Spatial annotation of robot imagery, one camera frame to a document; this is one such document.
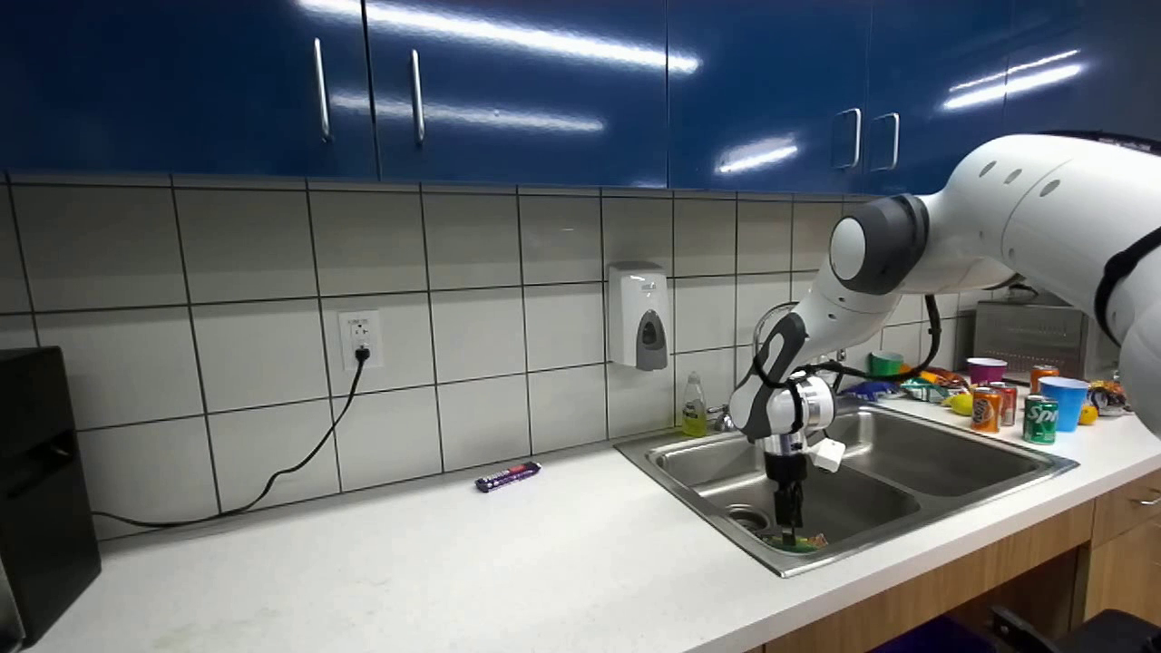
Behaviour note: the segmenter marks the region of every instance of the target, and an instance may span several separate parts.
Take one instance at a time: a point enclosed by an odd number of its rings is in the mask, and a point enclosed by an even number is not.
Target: soap dispenser
[[[656,266],[614,266],[607,290],[609,360],[630,371],[668,367],[668,278]]]

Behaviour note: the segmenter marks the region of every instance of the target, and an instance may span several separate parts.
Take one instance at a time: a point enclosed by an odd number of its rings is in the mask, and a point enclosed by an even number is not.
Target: bottle
[[[682,389],[677,434],[693,438],[693,434],[706,434],[706,430],[714,430],[714,428],[710,428],[710,415],[706,415],[703,399],[700,399],[700,377],[690,372],[684,389]]]

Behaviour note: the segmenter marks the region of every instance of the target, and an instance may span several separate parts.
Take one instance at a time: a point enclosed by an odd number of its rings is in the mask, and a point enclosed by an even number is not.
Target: stainless steel sink
[[[805,478],[801,534],[818,538],[809,551],[772,545],[772,483],[743,434],[654,438],[621,454],[775,571],[814,569],[1074,467],[1066,458],[867,406],[839,415],[827,434],[849,454],[839,476],[814,467]]]

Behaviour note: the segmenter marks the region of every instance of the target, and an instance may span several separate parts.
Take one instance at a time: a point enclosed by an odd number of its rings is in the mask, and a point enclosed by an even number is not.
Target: black appliance
[[[96,571],[65,360],[0,353],[0,640],[33,644]]]

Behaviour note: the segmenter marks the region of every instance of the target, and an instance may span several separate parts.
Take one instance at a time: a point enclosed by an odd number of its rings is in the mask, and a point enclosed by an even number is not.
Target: electrical outlet
[[[341,371],[348,371],[348,377],[354,377],[360,371],[360,360],[354,360],[360,349],[370,353],[364,372],[383,371],[383,342],[381,342],[376,311],[341,311],[338,326],[341,326],[338,328]]]

